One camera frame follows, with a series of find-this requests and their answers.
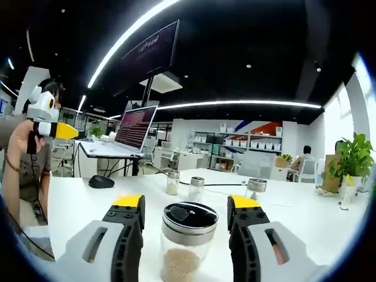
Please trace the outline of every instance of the ceiling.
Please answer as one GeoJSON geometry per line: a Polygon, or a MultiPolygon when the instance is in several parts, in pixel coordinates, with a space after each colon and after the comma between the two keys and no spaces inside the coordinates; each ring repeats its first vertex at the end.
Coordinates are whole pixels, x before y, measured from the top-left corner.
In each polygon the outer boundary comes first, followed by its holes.
{"type": "MultiPolygon", "coordinates": [[[[1,6],[0,79],[19,89],[28,66],[48,68],[65,88],[62,106],[104,116],[141,100],[144,86],[124,83],[121,57],[160,28],[180,19],[169,72],[182,89],[151,91],[160,105],[208,100],[268,99],[325,105],[353,73],[356,46],[346,21],[315,0],[181,0],[137,30],[87,85],[117,39],[161,0],[12,1],[1,6]],[[34,62],[31,61],[29,31],[34,62]],[[6,63],[12,59],[11,70],[6,63]]],[[[310,124],[323,110],[227,105],[161,110],[157,121],[184,119],[290,120],[310,124]]]]}

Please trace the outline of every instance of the black mouse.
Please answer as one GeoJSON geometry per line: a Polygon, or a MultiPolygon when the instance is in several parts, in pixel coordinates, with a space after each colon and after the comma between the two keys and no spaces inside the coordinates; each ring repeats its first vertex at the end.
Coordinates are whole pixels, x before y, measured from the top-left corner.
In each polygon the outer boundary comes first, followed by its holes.
{"type": "Polygon", "coordinates": [[[114,184],[115,182],[112,179],[100,175],[94,175],[89,180],[89,186],[97,189],[111,188],[114,184]]]}

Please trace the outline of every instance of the potted plant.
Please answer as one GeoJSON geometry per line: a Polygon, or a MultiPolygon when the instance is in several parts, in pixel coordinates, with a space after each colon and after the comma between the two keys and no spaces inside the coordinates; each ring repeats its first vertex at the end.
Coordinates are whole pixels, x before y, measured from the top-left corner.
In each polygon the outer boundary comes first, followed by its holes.
{"type": "Polygon", "coordinates": [[[292,155],[284,154],[284,155],[282,155],[282,157],[287,161],[287,163],[288,163],[289,165],[291,164],[291,161],[293,160],[292,155]]]}
{"type": "Polygon", "coordinates": [[[92,126],[89,129],[89,134],[99,139],[102,135],[102,130],[99,126],[92,126]]]}
{"type": "Polygon", "coordinates": [[[342,179],[341,197],[351,201],[356,190],[362,187],[370,176],[374,164],[371,157],[373,148],[371,142],[365,140],[364,134],[354,132],[353,141],[345,138],[343,140],[344,142],[337,145],[339,159],[329,162],[329,174],[342,179]]]}

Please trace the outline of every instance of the hand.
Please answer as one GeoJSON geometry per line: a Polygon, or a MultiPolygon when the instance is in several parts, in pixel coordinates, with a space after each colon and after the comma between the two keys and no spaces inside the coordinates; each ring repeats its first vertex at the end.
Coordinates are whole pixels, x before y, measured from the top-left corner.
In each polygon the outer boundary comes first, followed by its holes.
{"type": "MultiPolygon", "coordinates": [[[[28,139],[30,131],[33,131],[34,123],[31,120],[25,120],[20,123],[13,131],[9,139],[8,150],[12,153],[26,153],[28,150],[28,139]]],[[[36,152],[38,153],[45,145],[43,138],[35,136],[36,152]]]]}

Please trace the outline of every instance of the monitor screen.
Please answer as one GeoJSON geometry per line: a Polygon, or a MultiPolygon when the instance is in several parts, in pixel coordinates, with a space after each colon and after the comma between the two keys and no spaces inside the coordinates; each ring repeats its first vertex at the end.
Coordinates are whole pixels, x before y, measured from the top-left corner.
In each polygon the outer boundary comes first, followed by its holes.
{"type": "Polygon", "coordinates": [[[178,28],[179,21],[165,26],[123,56],[124,81],[128,86],[168,70],[178,28]]]}
{"type": "Polygon", "coordinates": [[[147,131],[152,124],[157,107],[127,110],[120,123],[115,142],[125,145],[128,149],[141,152],[147,131]]]}

